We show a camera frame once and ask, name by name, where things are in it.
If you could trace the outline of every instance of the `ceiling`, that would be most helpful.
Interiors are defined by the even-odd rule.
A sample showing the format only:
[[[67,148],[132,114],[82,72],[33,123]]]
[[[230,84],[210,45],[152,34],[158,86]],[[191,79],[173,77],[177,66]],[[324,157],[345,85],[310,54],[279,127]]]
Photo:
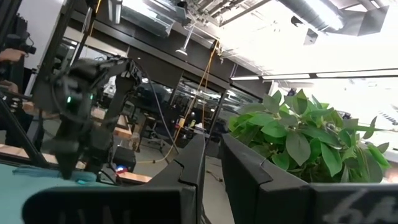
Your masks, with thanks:
[[[228,58],[259,75],[290,71],[286,70],[288,66],[284,65],[286,55],[291,54],[293,49],[304,54],[311,49],[303,46],[307,28],[292,25],[290,20],[294,16],[293,12],[279,1],[235,1],[239,1],[240,4],[222,16],[213,18],[208,12],[223,0],[214,0],[204,11],[200,11],[200,7],[207,0],[187,0],[190,14],[197,21],[191,39],[210,47],[215,38],[220,38],[223,58]],[[331,0],[331,2],[340,9],[358,5],[357,0]],[[185,35],[188,33],[179,24],[175,24],[173,29]]]

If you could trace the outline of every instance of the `wooden table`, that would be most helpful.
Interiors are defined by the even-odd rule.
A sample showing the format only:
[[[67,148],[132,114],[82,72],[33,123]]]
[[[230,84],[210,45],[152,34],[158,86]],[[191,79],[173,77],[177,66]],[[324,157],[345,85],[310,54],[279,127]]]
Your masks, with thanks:
[[[0,152],[13,155],[13,156],[20,156],[24,158],[29,158],[28,155],[26,154],[25,150],[19,147],[13,147],[13,146],[8,146],[5,144],[0,144]],[[57,159],[55,156],[43,153],[43,156],[47,162],[52,163],[52,164],[58,164]],[[76,165],[77,169],[84,169],[85,165],[82,162],[78,162]],[[125,172],[123,174],[119,174],[119,176],[122,179],[127,179],[127,180],[135,180],[139,182],[146,183],[151,180],[151,177],[145,176],[145,175],[139,175],[139,174],[133,174],[130,172]]]
[[[32,102],[24,102],[23,109],[24,109],[24,111],[26,111],[26,113],[29,113],[29,114],[38,114],[39,113],[39,110],[34,107],[34,104]],[[94,110],[91,112],[91,115],[98,119],[104,119],[105,110],[101,109],[101,108],[94,108]],[[46,114],[45,112],[43,112],[43,117],[50,117],[50,116],[54,116],[54,115]],[[132,137],[132,132],[130,130],[129,124],[127,124],[126,118],[123,115],[121,115],[119,117],[118,124],[120,124],[122,126],[128,126],[129,129],[123,129],[123,128],[116,127],[113,132],[114,135],[119,136],[123,139],[130,140]]]

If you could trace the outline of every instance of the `green leafy plant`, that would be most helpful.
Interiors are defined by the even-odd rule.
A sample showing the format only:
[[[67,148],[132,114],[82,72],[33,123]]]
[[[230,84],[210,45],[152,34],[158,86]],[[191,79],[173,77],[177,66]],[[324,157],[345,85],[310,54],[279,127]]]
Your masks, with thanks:
[[[390,167],[383,153],[389,143],[364,144],[376,129],[358,119],[342,119],[329,104],[277,91],[229,121],[231,134],[281,169],[307,182],[380,182]],[[358,131],[364,131],[361,137]]]

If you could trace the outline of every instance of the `robotic arm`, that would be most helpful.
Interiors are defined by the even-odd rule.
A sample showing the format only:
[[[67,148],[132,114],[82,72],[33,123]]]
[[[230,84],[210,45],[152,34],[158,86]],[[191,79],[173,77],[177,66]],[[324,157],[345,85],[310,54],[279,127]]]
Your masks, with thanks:
[[[93,94],[116,76],[116,94],[103,124],[90,119]],[[124,99],[141,83],[141,71],[133,60],[116,58],[105,61],[79,59],[68,72],[50,82],[53,101],[41,104],[41,109],[61,114],[56,136],[44,143],[58,160],[64,179],[69,179],[79,160],[85,170],[98,173],[110,162],[113,130],[123,108]]]

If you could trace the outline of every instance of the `wall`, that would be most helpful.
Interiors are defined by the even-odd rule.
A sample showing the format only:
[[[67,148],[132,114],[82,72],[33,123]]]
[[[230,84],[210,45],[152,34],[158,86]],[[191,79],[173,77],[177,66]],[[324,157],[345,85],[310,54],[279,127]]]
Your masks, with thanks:
[[[18,13],[28,21],[27,31],[37,48],[36,54],[25,58],[26,68],[42,63],[52,38],[64,0],[24,0]]]

